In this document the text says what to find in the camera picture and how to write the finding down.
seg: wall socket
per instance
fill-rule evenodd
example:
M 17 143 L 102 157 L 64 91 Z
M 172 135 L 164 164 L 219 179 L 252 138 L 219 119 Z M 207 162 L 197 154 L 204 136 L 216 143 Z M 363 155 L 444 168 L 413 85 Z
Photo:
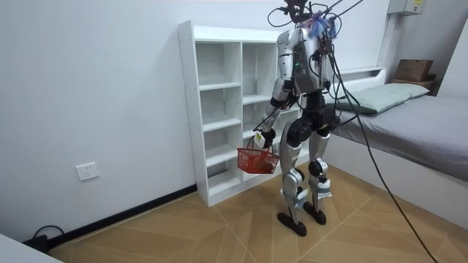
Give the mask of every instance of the wall socket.
M 76 171 L 78 172 L 80 180 L 88 180 L 99 176 L 99 170 L 97 169 L 96 163 L 80 165 L 79 167 L 76 167 Z

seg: cubby shelf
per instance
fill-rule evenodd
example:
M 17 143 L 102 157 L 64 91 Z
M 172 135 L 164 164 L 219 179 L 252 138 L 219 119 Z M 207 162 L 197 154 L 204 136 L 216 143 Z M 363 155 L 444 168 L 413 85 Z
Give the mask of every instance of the cubby shelf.
M 229 161 L 237 157 L 237 149 L 229 145 L 219 146 L 206 151 L 206 166 L 212 167 L 215 164 L 221 164 L 223 161 Z
M 242 104 L 248 105 L 252 103 L 258 103 L 258 102 L 269 102 L 271 99 L 270 96 L 262 95 L 262 94 L 250 94 L 250 95 L 244 95 L 242 96 Z
M 229 126 L 241 124 L 241 121 L 235 118 L 231 118 L 227 115 L 216 116 L 207 118 L 203 121 L 203 131 L 209 132 L 216 129 L 222 129 Z
M 262 121 L 277 75 L 278 31 L 178 26 L 189 112 L 197 190 L 208 206 L 215 205 L 281 172 L 248 175 L 237 166 L 237 148 L 246 147 Z M 298 107 L 282 110 L 274 128 L 299 117 Z M 304 143 L 297 165 L 307 161 Z
M 210 91 L 220 88 L 237 88 L 241 87 L 240 83 L 215 83 L 215 84 L 205 84 L 200 85 L 200 91 Z
M 219 175 L 208 178 L 208 194 L 210 196 L 218 194 L 240 183 L 241 180 L 230 171 L 222 172 Z

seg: light green pillow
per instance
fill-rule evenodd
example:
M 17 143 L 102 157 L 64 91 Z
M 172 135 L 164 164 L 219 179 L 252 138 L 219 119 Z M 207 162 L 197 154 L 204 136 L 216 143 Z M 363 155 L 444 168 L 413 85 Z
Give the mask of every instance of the light green pillow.
M 352 93 L 361 105 L 361 114 L 375 115 L 392 107 L 398 106 L 409 99 L 427 94 L 429 90 L 419 85 L 391 83 L 368 88 Z M 352 105 L 358 110 L 358 105 L 350 98 Z M 348 100 L 339 100 L 343 110 L 352 111 Z

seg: gray bedsheet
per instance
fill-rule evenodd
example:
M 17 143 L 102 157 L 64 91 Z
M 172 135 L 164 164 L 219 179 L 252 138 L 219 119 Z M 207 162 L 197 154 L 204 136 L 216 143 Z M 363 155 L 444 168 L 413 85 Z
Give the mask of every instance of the gray bedsheet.
M 371 147 L 468 181 L 468 102 L 422 96 L 361 120 Z M 333 133 L 365 144 L 358 120 Z

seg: wooden floor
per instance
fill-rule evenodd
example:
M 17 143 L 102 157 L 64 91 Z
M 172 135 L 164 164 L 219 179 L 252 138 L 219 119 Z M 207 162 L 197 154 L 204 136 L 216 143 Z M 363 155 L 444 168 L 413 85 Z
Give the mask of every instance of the wooden floor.
M 276 177 L 214 207 L 189 195 L 51 255 L 73 263 L 431 262 L 386 192 L 333 167 L 329 177 L 328 223 L 320 226 L 302 212 L 306 237 L 276 220 L 287 212 Z M 468 231 L 399 201 L 439 262 L 468 262 Z

